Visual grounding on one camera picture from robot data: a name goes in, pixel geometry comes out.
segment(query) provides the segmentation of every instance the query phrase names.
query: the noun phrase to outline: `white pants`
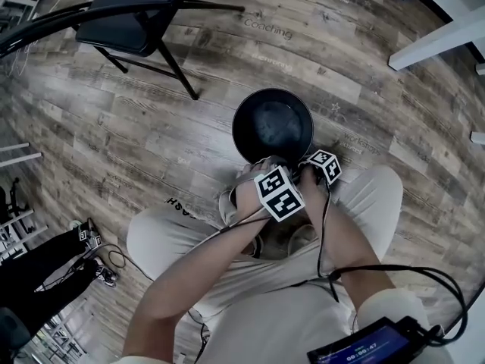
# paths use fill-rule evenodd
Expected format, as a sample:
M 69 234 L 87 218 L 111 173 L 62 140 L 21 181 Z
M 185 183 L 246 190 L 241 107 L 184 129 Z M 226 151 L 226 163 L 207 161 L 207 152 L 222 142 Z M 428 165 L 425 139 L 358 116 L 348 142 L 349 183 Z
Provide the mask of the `white pants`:
M 170 199 L 133 218 L 127 248 L 133 261 L 152 279 L 217 229 L 192 218 Z M 402 202 L 399 176 L 386 166 L 362 173 L 341 193 L 338 205 L 361 228 L 377 257 L 382 259 L 396 230 Z M 291 256 L 277 261 L 241 255 L 194 306 L 209 328 L 226 307 L 244 297 L 267 293 L 318 278 L 320 241 L 315 240 Z M 331 266 L 324 259 L 324 267 Z

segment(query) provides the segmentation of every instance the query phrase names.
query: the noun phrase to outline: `black bowl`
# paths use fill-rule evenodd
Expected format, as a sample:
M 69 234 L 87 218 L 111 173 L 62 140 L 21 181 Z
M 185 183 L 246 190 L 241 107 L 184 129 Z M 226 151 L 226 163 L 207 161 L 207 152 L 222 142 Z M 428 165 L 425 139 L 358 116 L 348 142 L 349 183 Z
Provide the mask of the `black bowl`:
M 278 155 L 295 164 L 313 139 L 313 120 L 298 97 L 282 89 L 263 89 L 247 97 L 233 119 L 233 139 L 249 163 Z

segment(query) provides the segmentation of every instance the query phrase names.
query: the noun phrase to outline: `black sneaker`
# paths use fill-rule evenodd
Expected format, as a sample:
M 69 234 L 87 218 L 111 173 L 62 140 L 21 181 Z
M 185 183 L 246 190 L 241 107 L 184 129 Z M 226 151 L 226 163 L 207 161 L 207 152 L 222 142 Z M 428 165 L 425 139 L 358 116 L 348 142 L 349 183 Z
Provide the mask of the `black sneaker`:
M 92 260 L 94 260 L 98 264 L 98 268 L 96 269 L 96 277 L 103 281 L 106 286 L 114 287 L 116 286 L 116 281 L 118 280 L 118 274 L 108 267 L 102 261 L 99 256 L 95 256 Z
M 85 241 L 89 249 L 96 249 L 101 245 L 101 236 L 99 236 L 91 218 L 88 221 L 77 227 L 79 233 L 79 240 Z

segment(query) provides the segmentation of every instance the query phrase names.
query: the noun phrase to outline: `black chair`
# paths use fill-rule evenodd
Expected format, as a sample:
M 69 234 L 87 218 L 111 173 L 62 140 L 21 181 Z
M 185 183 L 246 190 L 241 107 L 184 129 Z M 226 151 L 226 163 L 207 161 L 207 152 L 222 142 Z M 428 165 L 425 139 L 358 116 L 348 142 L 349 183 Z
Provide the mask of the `black chair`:
M 198 96 L 196 92 L 190 86 L 189 81 L 175 62 L 172 54 L 168 51 L 167 46 L 162 42 L 162 36 L 179 9 L 227 9 L 243 12 L 244 7 L 214 4 L 199 0 L 94 0 L 89 9 L 149 2 L 167 3 L 167 5 L 166 8 L 157 11 L 120 14 L 92 20 L 80 26 L 73 26 L 77 31 L 76 40 L 94 45 L 99 52 L 123 73 L 128 72 L 128 70 L 119 61 L 177 78 L 186 88 L 192 99 L 197 100 Z M 112 55 L 104 47 L 142 57 L 147 57 L 155 50 L 158 50 L 163 55 L 173 73 L 125 57 Z

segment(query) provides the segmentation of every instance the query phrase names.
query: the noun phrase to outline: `person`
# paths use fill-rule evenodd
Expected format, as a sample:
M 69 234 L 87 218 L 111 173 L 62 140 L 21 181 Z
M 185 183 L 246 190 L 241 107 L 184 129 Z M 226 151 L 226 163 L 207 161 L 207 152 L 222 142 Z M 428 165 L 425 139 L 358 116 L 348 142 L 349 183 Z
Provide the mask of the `person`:
M 81 295 L 97 278 L 113 287 L 117 274 L 94 250 L 100 236 L 92 220 L 44 242 L 37 248 L 6 259 L 0 265 L 0 357 L 4 361 L 40 328 Z M 75 271 L 53 287 L 36 291 L 54 271 L 73 257 L 92 250 L 92 257 L 75 262 Z
M 267 162 L 247 165 L 244 173 L 267 168 Z M 384 271 L 343 274 L 336 286 L 340 302 L 335 301 L 316 267 L 328 195 L 309 166 L 302 170 L 299 189 L 315 236 L 302 245 L 308 233 L 298 230 L 290 243 L 300 246 L 290 247 L 291 254 L 280 261 L 240 255 L 266 221 L 235 227 L 192 249 L 215 229 L 170 204 L 134 217 L 128 251 L 155 282 L 131 319 L 118 364 L 172 362 L 175 327 L 192 307 L 211 332 L 199 364 L 308 362 L 307 352 L 350 334 L 352 307 L 360 328 L 384 316 L 398 322 L 410 315 L 429 329 L 421 301 L 395 288 Z M 324 270 L 379 264 L 393 238 L 401 202 L 401 180 L 386 166 L 366 170 L 347 185 L 327 214 Z M 254 182 L 237 187 L 236 204 L 236 220 L 261 207 Z M 415 360 L 451 361 L 447 350 L 432 347 Z

